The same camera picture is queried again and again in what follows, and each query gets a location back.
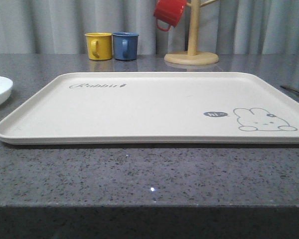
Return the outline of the silver metal fork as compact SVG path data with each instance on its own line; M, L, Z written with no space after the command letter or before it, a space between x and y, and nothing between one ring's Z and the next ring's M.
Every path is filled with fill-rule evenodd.
M280 85L280 87L299 96L299 89L287 85Z

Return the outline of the cream rabbit print tray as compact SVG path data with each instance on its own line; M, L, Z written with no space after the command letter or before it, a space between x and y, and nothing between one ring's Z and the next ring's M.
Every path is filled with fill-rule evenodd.
M299 103L247 73L69 73L5 117L0 140L299 144Z

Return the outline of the wooden mug tree stand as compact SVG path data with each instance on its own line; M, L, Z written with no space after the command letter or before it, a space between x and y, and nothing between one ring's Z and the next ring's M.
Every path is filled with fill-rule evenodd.
M187 51L167 53L164 57L166 62L181 65L208 65L219 61L217 54L201 52L198 51L197 48L200 8L213 2L215 2L215 0L207 0L205 2L192 0L190 3L187 3L187 6L191 8Z

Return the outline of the blue enamel mug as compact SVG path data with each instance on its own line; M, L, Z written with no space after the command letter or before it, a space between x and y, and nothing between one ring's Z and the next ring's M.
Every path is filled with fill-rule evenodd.
M138 36L138 33L133 32L114 32L112 34L114 58L124 61L136 60Z

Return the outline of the yellow enamel mug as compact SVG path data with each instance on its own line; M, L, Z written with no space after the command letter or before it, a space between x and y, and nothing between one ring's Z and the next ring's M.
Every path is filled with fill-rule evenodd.
M101 61L112 59L112 34L95 32L85 34L90 60Z

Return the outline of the red enamel mug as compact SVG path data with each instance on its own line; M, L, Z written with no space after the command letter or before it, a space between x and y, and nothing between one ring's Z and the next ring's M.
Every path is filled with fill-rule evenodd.
M170 28L176 27L187 5L186 0L158 0L153 12L156 18L156 26L161 31L169 31ZM167 28L161 28L158 21L168 24Z

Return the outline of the grey pleated curtain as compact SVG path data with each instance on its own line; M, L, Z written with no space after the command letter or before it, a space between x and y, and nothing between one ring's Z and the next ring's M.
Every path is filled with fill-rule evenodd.
M0 0L0 53L86 52L89 32L135 32L138 53L187 48L190 8L168 32L153 0ZM200 51L299 54L299 0L219 0L200 10Z

